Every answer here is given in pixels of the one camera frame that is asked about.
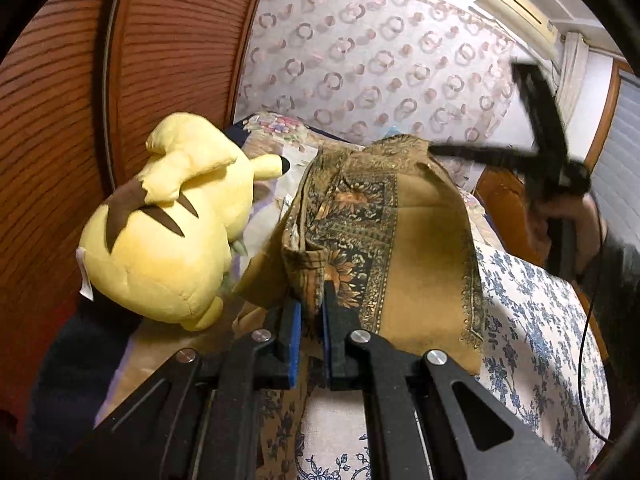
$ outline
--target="black cable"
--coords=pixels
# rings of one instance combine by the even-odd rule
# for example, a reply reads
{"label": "black cable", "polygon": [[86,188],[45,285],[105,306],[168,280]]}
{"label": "black cable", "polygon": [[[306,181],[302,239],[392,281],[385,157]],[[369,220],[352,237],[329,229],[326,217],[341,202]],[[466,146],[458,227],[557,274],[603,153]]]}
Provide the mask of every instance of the black cable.
{"label": "black cable", "polygon": [[582,332],[582,341],[580,342],[580,354],[578,356],[578,399],[580,400],[580,409],[582,410],[582,416],[584,417],[584,421],[587,423],[587,426],[591,430],[595,436],[597,436],[601,441],[612,445],[613,441],[609,440],[607,437],[603,436],[598,430],[593,427],[593,424],[589,420],[587,416],[587,411],[584,409],[584,399],[582,398],[582,354],[584,352],[584,342],[587,339],[587,332],[589,331],[589,320],[591,319],[591,313],[593,311],[593,305],[596,302],[596,295],[598,293],[598,286],[600,285],[600,277],[602,275],[602,245],[604,243],[602,236],[602,219],[600,218],[600,208],[598,207],[598,201],[596,197],[592,194],[591,198],[593,198],[593,203],[596,206],[596,214],[598,216],[598,235],[600,239],[600,250],[598,251],[598,277],[596,278],[596,284],[593,288],[593,294],[591,295],[591,303],[589,305],[589,311],[587,312],[587,319],[584,322],[584,331]]}

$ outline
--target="white and blue floral cloth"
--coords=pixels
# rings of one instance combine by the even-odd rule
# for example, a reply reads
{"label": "white and blue floral cloth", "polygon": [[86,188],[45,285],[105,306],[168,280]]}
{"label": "white and blue floral cloth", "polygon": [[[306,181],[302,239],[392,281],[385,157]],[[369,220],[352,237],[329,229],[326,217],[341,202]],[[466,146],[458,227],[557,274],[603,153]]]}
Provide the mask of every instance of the white and blue floral cloth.
{"label": "white and blue floral cloth", "polygon": [[[484,244],[476,253],[486,299],[479,381],[580,476],[603,446],[578,403],[584,310],[571,286],[543,269]],[[609,391],[591,332],[582,384],[590,421],[607,435]],[[299,480],[370,479],[362,394],[313,388],[296,439],[296,469]]]}

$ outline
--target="metal bolt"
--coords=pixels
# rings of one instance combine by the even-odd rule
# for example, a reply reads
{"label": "metal bolt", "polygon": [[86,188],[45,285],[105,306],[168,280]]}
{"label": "metal bolt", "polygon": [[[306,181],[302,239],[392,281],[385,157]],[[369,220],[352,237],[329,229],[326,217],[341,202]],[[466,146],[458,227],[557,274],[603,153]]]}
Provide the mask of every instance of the metal bolt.
{"label": "metal bolt", "polygon": [[369,341],[371,341],[371,334],[362,329],[354,330],[353,332],[351,332],[351,340],[354,343],[368,343]]}
{"label": "metal bolt", "polygon": [[443,365],[447,359],[447,355],[442,350],[429,350],[427,353],[427,361],[432,365]]}
{"label": "metal bolt", "polygon": [[193,348],[183,348],[176,352],[175,358],[179,363],[187,364],[196,358],[196,351]]}
{"label": "metal bolt", "polygon": [[259,328],[258,330],[254,330],[251,334],[251,338],[258,343],[266,343],[269,339],[271,339],[271,332],[269,332],[266,328]]}

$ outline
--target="stuffed animal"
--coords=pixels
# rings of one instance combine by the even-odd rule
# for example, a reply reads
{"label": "stuffed animal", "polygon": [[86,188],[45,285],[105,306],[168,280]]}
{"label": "stuffed animal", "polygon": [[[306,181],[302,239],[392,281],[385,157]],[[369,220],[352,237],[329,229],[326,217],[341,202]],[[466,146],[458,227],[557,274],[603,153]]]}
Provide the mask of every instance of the stuffed animal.
{"label": "stuffed animal", "polygon": [[162,120],[146,148],[146,166],[84,226],[81,267],[129,310],[202,330],[222,312],[218,292],[254,181],[281,176],[289,163],[271,154],[249,160],[213,124],[187,113]]}

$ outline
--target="human hand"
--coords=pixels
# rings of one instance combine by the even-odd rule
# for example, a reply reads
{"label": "human hand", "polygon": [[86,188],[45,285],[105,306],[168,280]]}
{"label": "human hand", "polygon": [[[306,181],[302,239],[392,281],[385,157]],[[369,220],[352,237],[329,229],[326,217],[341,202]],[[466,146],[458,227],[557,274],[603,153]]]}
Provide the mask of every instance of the human hand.
{"label": "human hand", "polygon": [[600,251],[600,222],[602,239],[607,235],[607,225],[598,215],[595,202],[589,194],[557,196],[548,202],[535,202],[527,207],[525,226],[531,248],[544,260],[548,257],[551,240],[546,234],[549,218],[567,218],[575,223],[575,270],[578,274]]}

